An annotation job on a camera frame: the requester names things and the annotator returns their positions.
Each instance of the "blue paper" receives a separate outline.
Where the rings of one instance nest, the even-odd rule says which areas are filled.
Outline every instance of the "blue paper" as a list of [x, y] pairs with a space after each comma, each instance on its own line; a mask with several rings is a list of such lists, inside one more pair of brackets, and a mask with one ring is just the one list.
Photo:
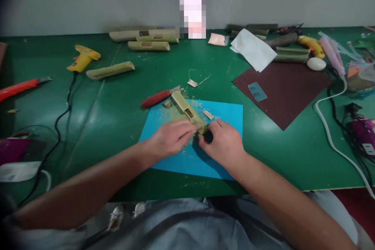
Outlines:
[[[190, 99], [186, 100], [197, 112], [204, 123], [209, 124], [215, 119], [221, 119], [236, 128], [242, 138], [242, 105]], [[208, 119], [203, 114], [204, 110], [210, 112], [214, 116], [214, 119]], [[162, 124], [182, 118], [187, 117], [185, 114], [181, 114], [175, 106], [166, 109], [163, 107], [163, 103], [155, 105], [150, 109], [139, 141], [144, 141], [150, 138], [151, 135], [155, 133]], [[219, 163], [209, 157], [198, 146], [197, 141], [198, 140], [193, 140], [193, 138], [191, 138], [188, 144], [184, 146], [182, 151], [176, 155], [159, 161], [151, 168], [210, 178], [234, 180]]]
[[257, 102], [260, 102], [261, 100], [267, 99], [266, 93], [260, 87], [258, 82], [251, 83], [250, 85], [247, 86], [247, 88], [249, 88], [250, 92], [252, 93], [254, 99]]

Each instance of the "carving knife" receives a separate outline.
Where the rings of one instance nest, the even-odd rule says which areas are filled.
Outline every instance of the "carving knife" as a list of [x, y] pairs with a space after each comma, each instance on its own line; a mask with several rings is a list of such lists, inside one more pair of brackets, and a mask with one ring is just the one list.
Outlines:
[[174, 91], [178, 91], [180, 89], [180, 86], [181, 85], [178, 85], [170, 90], [165, 90], [145, 99], [143, 102], [141, 102], [141, 107], [149, 108], [153, 107], [154, 105], [157, 105], [158, 103], [161, 103], [165, 99], [169, 98]]
[[52, 78], [47, 76], [47, 77], [44, 77], [44, 78], [33, 79], [33, 80], [30, 80], [30, 81], [22, 82], [22, 83], [19, 83], [17, 85], [13, 85], [13, 86], [1, 89], [0, 90], [0, 102], [9, 98], [10, 96], [14, 96], [14, 95], [16, 95], [20, 92], [23, 92], [27, 89], [34, 88], [34, 87], [36, 87], [36, 86], [38, 86], [42, 83], [45, 83], [45, 82], [48, 82], [48, 81], [51, 81], [51, 80], [52, 80]]

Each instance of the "red knife handle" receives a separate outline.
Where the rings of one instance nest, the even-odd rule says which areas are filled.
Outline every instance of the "red knife handle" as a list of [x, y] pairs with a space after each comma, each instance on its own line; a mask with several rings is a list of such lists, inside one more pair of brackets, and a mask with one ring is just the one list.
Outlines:
[[36, 87], [38, 85], [38, 82], [39, 82], [39, 78], [1, 89], [0, 90], [0, 102], [9, 98], [10, 96], [14, 96], [27, 89]]
[[157, 93], [145, 99], [143, 102], [141, 102], [141, 107], [143, 108], [153, 107], [154, 105], [157, 105], [158, 103], [164, 101], [166, 98], [169, 98], [170, 96], [171, 96], [171, 92], [169, 92], [169, 90], [165, 90], [163, 92]]

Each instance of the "white paper towel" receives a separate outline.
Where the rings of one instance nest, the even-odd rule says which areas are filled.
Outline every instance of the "white paper towel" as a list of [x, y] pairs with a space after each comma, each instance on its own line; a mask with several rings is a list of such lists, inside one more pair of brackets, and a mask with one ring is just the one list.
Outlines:
[[231, 49], [245, 57], [249, 64], [261, 72], [277, 56], [276, 52], [253, 35], [250, 31], [243, 29], [231, 43]]

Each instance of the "green table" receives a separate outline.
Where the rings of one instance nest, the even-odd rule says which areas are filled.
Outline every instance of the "green table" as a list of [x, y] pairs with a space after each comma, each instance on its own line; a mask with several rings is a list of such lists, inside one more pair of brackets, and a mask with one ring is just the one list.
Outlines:
[[[319, 38], [317, 32], [320, 30], [343, 45], [359, 39], [361, 33], [367, 33], [361, 27], [304, 29], [303, 32]], [[208, 45], [208, 39], [182, 39], [179, 45], [171, 45], [168, 53], [133, 52], [127, 43], [113, 42], [107, 34], [13, 37], [0, 41], [9, 44], [1, 70], [2, 88], [34, 78], [53, 77], [53, 81], [1, 103], [2, 137], [9, 137], [15, 130], [29, 125], [41, 124], [53, 128], [57, 116], [67, 108], [66, 94], [73, 75], [66, 67], [78, 55], [75, 44], [90, 47], [102, 55], [101, 60], [92, 62], [86, 70], [124, 61], [132, 61], [135, 65], [135, 71], [104, 81], [92, 81], [84, 73], [78, 77], [73, 92], [72, 113], [59, 123], [62, 143], [45, 166], [52, 174], [53, 186], [137, 143], [148, 114], [148, 110], [140, 108], [141, 101], [179, 84], [185, 87], [189, 70], [190, 78], [197, 82], [211, 76], [197, 88], [188, 87], [185, 92], [187, 96], [242, 104], [245, 150], [297, 188], [317, 190], [364, 186], [351, 164], [328, 145], [323, 125], [313, 111], [313, 103], [282, 131], [231, 82], [250, 65], [229, 46]], [[316, 100], [326, 96], [326, 91], [323, 91]], [[374, 117], [371, 116], [375, 102], [373, 96], [354, 100], [347, 94], [335, 101], [339, 116], [342, 116], [344, 105], [355, 101], [364, 107], [362, 114]], [[7, 113], [10, 109], [20, 111]], [[337, 148], [354, 158], [341, 130], [333, 121], [330, 103], [322, 102], [321, 109], [327, 117]], [[27, 160], [39, 160], [54, 144], [56, 135], [45, 127], [36, 126], [28, 130], [32, 130], [36, 139], [48, 144], [41, 155], [26, 157]], [[370, 169], [375, 175], [375, 167], [371, 166]], [[4, 189], [19, 202], [33, 182], [7, 184]], [[46, 180], [43, 178], [33, 197], [42, 194], [45, 186]], [[150, 169], [121, 189], [112, 200], [243, 193], [245, 190], [233, 181]]]

